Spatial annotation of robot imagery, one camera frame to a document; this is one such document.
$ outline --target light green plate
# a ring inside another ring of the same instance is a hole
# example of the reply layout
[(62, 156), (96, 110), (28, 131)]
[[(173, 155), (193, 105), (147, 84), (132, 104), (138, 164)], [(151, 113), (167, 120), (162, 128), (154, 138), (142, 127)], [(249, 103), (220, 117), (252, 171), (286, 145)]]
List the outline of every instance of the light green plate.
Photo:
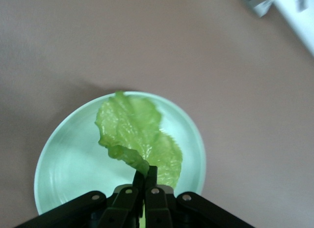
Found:
[[(135, 169), (109, 158), (107, 150), (98, 145), (96, 114), (102, 102), (113, 95), (94, 99), (75, 110), (48, 139), (35, 173), (34, 193), (39, 214), (93, 190), (110, 197), (118, 185), (132, 183)], [(175, 195), (186, 191), (200, 194), (205, 181), (206, 157), (193, 121), (177, 105), (157, 95), (132, 91), (126, 95), (153, 101), (163, 116), (161, 128), (176, 140), (183, 152)]]

